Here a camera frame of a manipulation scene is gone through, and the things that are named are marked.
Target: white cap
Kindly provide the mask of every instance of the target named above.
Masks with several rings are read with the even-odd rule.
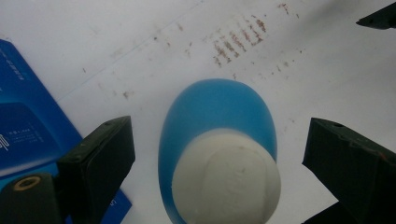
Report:
[[[172,193],[188,224],[259,224],[276,210],[280,176],[260,144],[243,133],[217,129],[185,148]]]

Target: blue and white object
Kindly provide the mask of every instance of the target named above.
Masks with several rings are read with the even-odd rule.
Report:
[[[0,179],[54,162],[62,155],[50,132],[26,105],[0,104],[0,118]]]
[[[196,82],[172,104],[159,152],[173,223],[264,223],[280,196],[276,132],[262,98],[226,79]]]

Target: dirt marks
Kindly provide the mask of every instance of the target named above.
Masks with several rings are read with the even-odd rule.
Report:
[[[184,31],[183,26],[181,26],[179,23],[177,24],[177,28],[178,28],[179,31]]]
[[[134,91],[125,91],[122,95],[123,95],[123,97],[124,97],[126,100],[128,100],[128,98],[129,98],[130,96],[133,96],[133,95],[134,95]]]
[[[191,46],[192,42],[190,42],[189,47],[184,50],[184,53],[187,55],[187,57],[191,58]]]
[[[277,7],[283,8],[286,11],[286,14],[289,15],[289,8],[288,5],[286,5],[286,3],[279,4]]]
[[[248,18],[241,17],[228,29],[218,29],[216,32],[218,36],[213,38],[212,42],[217,53],[213,57],[214,62],[219,67],[230,63],[261,43],[266,32],[265,23],[254,15]]]

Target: blue packaging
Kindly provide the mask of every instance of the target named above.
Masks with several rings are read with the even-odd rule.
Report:
[[[160,141],[158,173],[165,210],[177,224],[185,224],[175,206],[173,176],[186,146],[198,135],[225,128],[236,130],[262,145],[276,161],[276,130],[260,95],[233,80],[198,81],[173,102]]]
[[[21,175],[57,175],[55,162],[81,135],[17,49],[1,39],[0,80],[0,189]],[[120,223],[131,206],[119,190],[102,223]]]

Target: brown screw hole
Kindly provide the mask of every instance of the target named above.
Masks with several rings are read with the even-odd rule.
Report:
[[[15,185],[14,185],[14,190],[15,191],[24,191],[27,189],[31,189],[34,186],[36,186],[38,183],[40,183],[41,178],[39,176],[28,176],[20,181],[18,181]]]

